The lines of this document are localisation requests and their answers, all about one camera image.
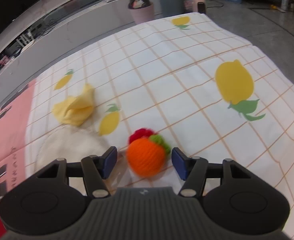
beige cloth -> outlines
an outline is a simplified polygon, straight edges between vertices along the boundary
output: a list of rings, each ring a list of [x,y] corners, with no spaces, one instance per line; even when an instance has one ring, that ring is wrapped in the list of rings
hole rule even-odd
[[[80,162],[89,155],[101,156],[108,149],[102,137],[95,132],[64,125],[54,130],[40,148],[35,172],[57,158],[65,158],[68,163]],[[70,178],[71,187],[86,194],[82,178]]]

crumpled yellow cloth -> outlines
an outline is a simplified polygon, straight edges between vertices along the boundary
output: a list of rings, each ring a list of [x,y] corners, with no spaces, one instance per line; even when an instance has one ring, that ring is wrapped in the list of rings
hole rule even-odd
[[[55,104],[52,112],[60,123],[80,126],[92,114],[94,107],[94,88],[90,84],[85,84],[79,96],[69,96]]]

large yellow lemon print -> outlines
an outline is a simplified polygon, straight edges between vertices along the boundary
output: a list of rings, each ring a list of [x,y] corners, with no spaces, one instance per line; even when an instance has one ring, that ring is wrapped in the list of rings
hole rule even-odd
[[[61,89],[62,87],[64,87],[71,79],[73,73],[74,71],[72,69],[69,69],[66,75],[56,83],[54,90]]]
[[[239,60],[224,62],[216,70],[215,81],[223,99],[230,103],[228,108],[233,108],[248,121],[262,119],[265,114],[251,116],[259,99],[247,100],[254,92],[254,81],[250,73]]]
[[[106,112],[109,112],[108,115],[100,122],[99,126],[99,135],[107,135],[112,133],[119,124],[119,109],[116,104],[110,104],[109,109]]]
[[[175,25],[176,27],[180,29],[185,29],[185,30],[189,30],[189,29],[186,29],[186,27],[188,27],[187,23],[189,23],[189,21],[190,21],[190,18],[188,16],[179,17],[179,18],[171,20],[173,25]]]

orange knitted ball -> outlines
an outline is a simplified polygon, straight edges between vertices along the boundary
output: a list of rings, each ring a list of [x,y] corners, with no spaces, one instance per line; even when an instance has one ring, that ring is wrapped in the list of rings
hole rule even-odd
[[[165,149],[148,138],[133,141],[127,149],[129,166],[143,178],[154,176],[160,172],[165,159]]]

floor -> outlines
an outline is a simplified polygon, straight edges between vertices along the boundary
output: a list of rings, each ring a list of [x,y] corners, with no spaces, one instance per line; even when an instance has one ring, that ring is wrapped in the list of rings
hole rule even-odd
[[[281,13],[266,4],[234,4],[224,0],[221,8],[208,8],[207,15],[220,27],[240,35],[259,47],[294,83],[294,13]],[[208,7],[221,6],[209,1]]]

